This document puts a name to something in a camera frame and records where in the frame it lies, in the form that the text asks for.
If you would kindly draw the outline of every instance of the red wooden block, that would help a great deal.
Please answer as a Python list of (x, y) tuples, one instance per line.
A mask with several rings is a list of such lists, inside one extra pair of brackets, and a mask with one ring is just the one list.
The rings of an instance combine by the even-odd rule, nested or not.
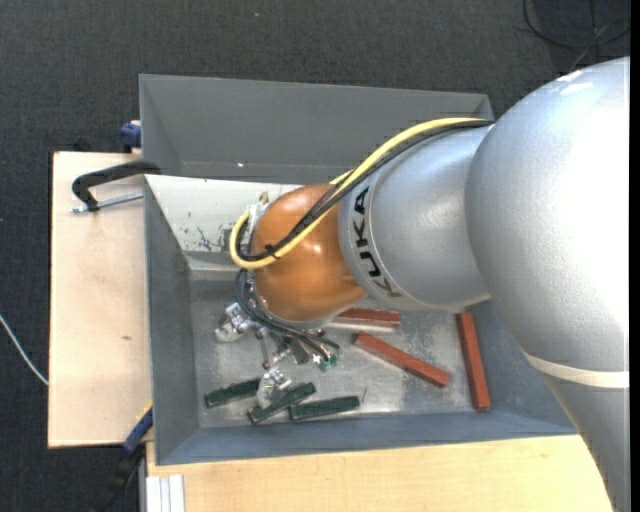
[(491, 407), (491, 397), (487, 387), (487, 379), (484, 374), (484, 366), (480, 357), (480, 346), (476, 327), (471, 313), (465, 312), (456, 315), (456, 324), (460, 334), (462, 355), (467, 369), (467, 380), (471, 392), (471, 403), (477, 411), (487, 411)]
[(371, 334), (367, 334), (366, 332), (358, 334), (355, 346), (438, 387), (442, 388), (446, 386), (451, 379), (451, 375), (444, 370), (425, 363), (421, 359), (413, 357), (403, 350), (389, 345), (387, 342), (371, 336)]
[(340, 313), (333, 321), (398, 327), (400, 325), (400, 313), (396, 313), (395, 311), (379, 311), (376, 309), (351, 308)]

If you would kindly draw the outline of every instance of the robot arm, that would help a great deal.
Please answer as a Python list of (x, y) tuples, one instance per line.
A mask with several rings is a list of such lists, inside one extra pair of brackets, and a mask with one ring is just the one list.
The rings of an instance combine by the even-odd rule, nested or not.
[(491, 297), (619, 510), (630, 510), (629, 67), (619, 59), (560, 78), (491, 127), (452, 121), (386, 147), (285, 253), (277, 242), (340, 188), (287, 194), (252, 246), (270, 258), (255, 271), (257, 296), (299, 327), (365, 292), (414, 311)]

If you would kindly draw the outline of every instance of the dark green block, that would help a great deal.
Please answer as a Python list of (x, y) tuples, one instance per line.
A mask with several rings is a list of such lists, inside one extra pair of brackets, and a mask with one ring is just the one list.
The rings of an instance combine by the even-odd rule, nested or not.
[(332, 400), (318, 400), (305, 404), (297, 404), (289, 408), (289, 417), (293, 421), (308, 420), (352, 411), (360, 407), (360, 399), (357, 396), (345, 396)]
[(259, 385), (260, 379), (231, 384), (231, 386), (227, 386), (226, 388), (215, 389), (205, 393), (204, 401), (207, 407), (216, 407), (218, 405), (235, 402), (236, 400), (242, 400), (243, 398), (249, 398), (250, 396), (255, 396), (258, 392)]
[(316, 387), (312, 382), (301, 384), (300, 386), (290, 390), (277, 403), (271, 404), (266, 409), (262, 409), (261, 407), (254, 407), (253, 409), (251, 409), (248, 412), (249, 419), (254, 425), (260, 423), (261, 421), (270, 418), (274, 414), (283, 411), (287, 407), (291, 407), (298, 402), (302, 402), (302, 400), (313, 395), (315, 392)]

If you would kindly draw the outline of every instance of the wooden board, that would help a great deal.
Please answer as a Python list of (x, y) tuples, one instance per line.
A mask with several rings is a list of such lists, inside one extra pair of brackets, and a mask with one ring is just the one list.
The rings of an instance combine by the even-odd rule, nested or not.
[(577, 436), (156, 466), (183, 474), (187, 512), (611, 512)]
[(438, 386), (445, 387), (451, 375), (440, 368), (421, 361), (417, 357), (400, 350), (389, 343), (382, 341), (366, 332), (360, 332), (353, 343), (356, 347), (373, 354), (398, 368), (409, 372), (416, 377), (426, 380), (427, 382)]
[(488, 411), (491, 408), (491, 396), (489, 395), (489, 386), (484, 374), (484, 365), (473, 315), (468, 311), (457, 314), (456, 325), (460, 336), (464, 366), (467, 370), (471, 403), (476, 411)]
[[(84, 173), (131, 154), (59, 152), (51, 212), (50, 447), (121, 443), (151, 399), (143, 203), (73, 214)], [(142, 178), (92, 189), (98, 200), (141, 190)]]

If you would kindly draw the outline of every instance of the gray bin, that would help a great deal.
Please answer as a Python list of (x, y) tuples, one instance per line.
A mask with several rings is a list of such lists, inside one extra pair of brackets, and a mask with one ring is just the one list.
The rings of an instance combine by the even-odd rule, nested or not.
[[(165, 76), (141, 76), (140, 89), (145, 159), (164, 174), (203, 182), (327, 181), (417, 122), (492, 117), (479, 94)], [(208, 389), (259, 375), (260, 349), (251, 340), (215, 343), (212, 327), (233, 301), (227, 256), (187, 249), (175, 212), (163, 211), (156, 192), (145, 185), (159, 464), (575, 432), (490, 302), (472, 308), (490, 412), (471, 408), (453, 317), (442, 312), (405, 315), (398, 332), (380, 336), (448, 370), (451, 382), (442, 390), (363, 355), (351, 346), (351, 334), (332, 332), (345, 352), (336, 373), (300, 367), (296, 375), (317, 384), (318, 398), (366, 394), (360, 412), (302, 424), (277, 418), (256, 427), (244, 418), (250, 399), (207, 409)], [(187, 205), (202, 202), (179, 187), (175, 194)]]

